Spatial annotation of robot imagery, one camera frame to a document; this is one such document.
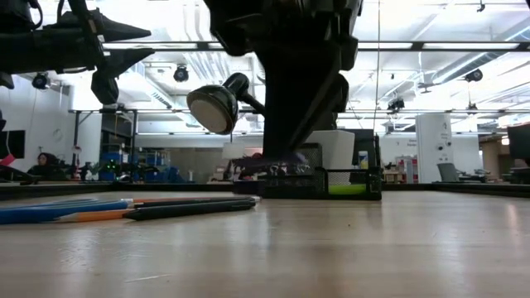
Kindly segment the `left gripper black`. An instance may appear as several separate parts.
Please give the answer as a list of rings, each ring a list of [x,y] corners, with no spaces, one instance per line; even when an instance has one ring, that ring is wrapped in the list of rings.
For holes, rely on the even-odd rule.
[[[61,36],[55,41],[69,64],[61,66],[61,74],[74,74],[91,70],[90,88],[103,105],[118,101],[116,77],[155,53],[152,48],[104,50],[105,41],[126,41],[148,37],[149,30],[113,21],[98,8],[90,10],[84,0],[72,0],[70,9],[64,11],[66,1],[60,0],[56,9],[56,22],[47,25]]]

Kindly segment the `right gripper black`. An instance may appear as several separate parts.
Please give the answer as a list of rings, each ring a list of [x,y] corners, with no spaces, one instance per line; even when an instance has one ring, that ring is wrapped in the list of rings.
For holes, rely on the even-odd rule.
[[[341,47],[342,70],[353,68],[358,40],[353,36],[363,0],[204,0],[210,33],[232,56],[277,44],[296,48],[332,41]],[[289,159],[314,132],[336,129],[344,111],[344,76],[266,74],[264,155]]]

